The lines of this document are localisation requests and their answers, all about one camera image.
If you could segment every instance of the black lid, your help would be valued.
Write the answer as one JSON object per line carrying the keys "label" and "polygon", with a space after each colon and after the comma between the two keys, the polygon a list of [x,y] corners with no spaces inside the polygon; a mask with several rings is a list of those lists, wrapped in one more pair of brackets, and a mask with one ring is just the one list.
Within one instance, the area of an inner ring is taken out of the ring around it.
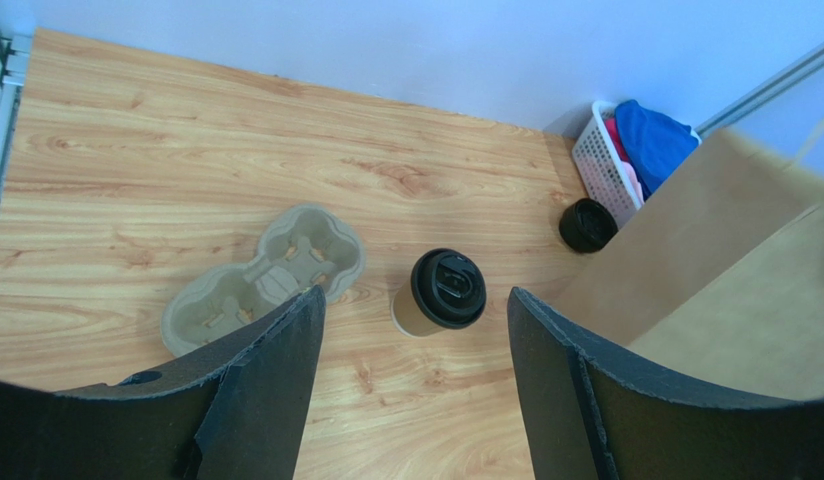
{"label": "black lid", "polygon": [[613,215],[590,198],[578,200],[560,218],[560,236],[579,253],[601,250],[617,232],[619,227]]}
{"label": "black lid", "polygon": [[432,250],[418,260],[412,269],[412,295],[424,315],[444,328],[465,328],[486,307],[480,269],[448,248]]}

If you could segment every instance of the pink cloth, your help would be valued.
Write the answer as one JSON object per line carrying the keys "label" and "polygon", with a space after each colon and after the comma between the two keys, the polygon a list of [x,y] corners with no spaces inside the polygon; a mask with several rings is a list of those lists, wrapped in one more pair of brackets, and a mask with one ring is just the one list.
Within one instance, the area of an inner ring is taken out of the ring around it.
{"label": "pink cloth", "polygon": [[631,159],[628,158],[628,154],[625,153],[625,147],[622,146],[622,140],[619,139],[619,130],[616,128],[616,119],[614,117],[610,117],[604,121],[604,127],[607,128],[607,134],[610,135],[610,139],[613,140],[613,146],[616,147],[616,153],[619,154],[619,160],[622,160],[625,163],[631,163]]}
{"label": "pink cloth", "polygon": [[628,154],[625,153],[625,147],[622,146],[622,140],[619,139],[619,130],[616,128],[616,119],[614,117],[610,117],[605,120],[604,128],[607,129],[610,139],[613,140],[613,146],[616,147],[616,153],[619,154],[619,159],[622,160],[622,167],[625,168],[625,173],[628,175],[628,180],[631,181],[631,186],[634,187],[634,191],[637,193],[637,198],[640,199],[640,205],[642,205],[645,202],[645,200],[643,200],[643,187],[640,185],[640,181],[637,180],[637,172],[634,170],[634,167],[631,166],[631,159],[628,158]]}
{"label": "pink cloth", "polygon": [[625,174],[628,175],[628,180],[631,181],[631,186],[634,187],[634,191],[637,192],[637,198],[640,199],[640,205],[642,205],[645,203],[645,200],[643,200],[643,187],[640,185],[640,181],[637,180],[637,172],[634,171],[634,167],[628,162],[622,162],[622,168],[625,169]]}

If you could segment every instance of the blue cloth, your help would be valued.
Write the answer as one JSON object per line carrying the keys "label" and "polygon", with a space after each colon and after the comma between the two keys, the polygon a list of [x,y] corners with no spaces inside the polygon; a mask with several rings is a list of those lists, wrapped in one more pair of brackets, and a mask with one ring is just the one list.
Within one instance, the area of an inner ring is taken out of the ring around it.
{"label": "blue cloth", "polygon": [[622,146],[646,199],[699,146],[689,126],[645,109],[636,100],[620,104],[614,116]]}

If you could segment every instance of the clothing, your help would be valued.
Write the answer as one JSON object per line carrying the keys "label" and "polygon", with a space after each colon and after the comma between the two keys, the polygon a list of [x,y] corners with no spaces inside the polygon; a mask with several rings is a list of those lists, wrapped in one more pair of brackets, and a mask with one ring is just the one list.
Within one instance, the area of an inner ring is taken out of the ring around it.
{"label": "clothing", "polygon": [[616,107],[614,118],[622,147],[631,159],[646,199],[699,145],[689,126],[643,108],[636,100]]}
{"label": "clothing", "polygon": [[622,146],[622,140],[619,139],[619,130],[616,128],[616,119],[613,117],[604,121],[604,127],[607,128],[607,134],[610,135],[610,140],[613,141],[613,146],[616,147],[616,153],[619,154],[619,160],[626,163],[631,163],[628,154],[625,153],[625,147]]}
{"label": "clothing", "polygon": [[625,174],[628,175],[628,180],[631,182],[631,186],[634,187],[634,191],[637,193],[637,198],[640,200],[639,206],[642,206],[643,203],[645,203],[643,197],[643,186],[637,178],[637,172],[634,171],[634,167],[628,162],[622,162],[622,168],[625,169]]}

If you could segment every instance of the molded pulp tray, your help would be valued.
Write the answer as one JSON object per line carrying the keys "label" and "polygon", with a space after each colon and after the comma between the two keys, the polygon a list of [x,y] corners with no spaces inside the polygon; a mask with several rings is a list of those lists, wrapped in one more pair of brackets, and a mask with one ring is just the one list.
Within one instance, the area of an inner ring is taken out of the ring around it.
{"label": "molded pulp tray", "polygon": [[164,310],[161,336],[180,357],[267,315],[312,285],[338,300],[365,270],[362,241],[318,205],[297,205],[270,224],[255,258],[212,268]]}

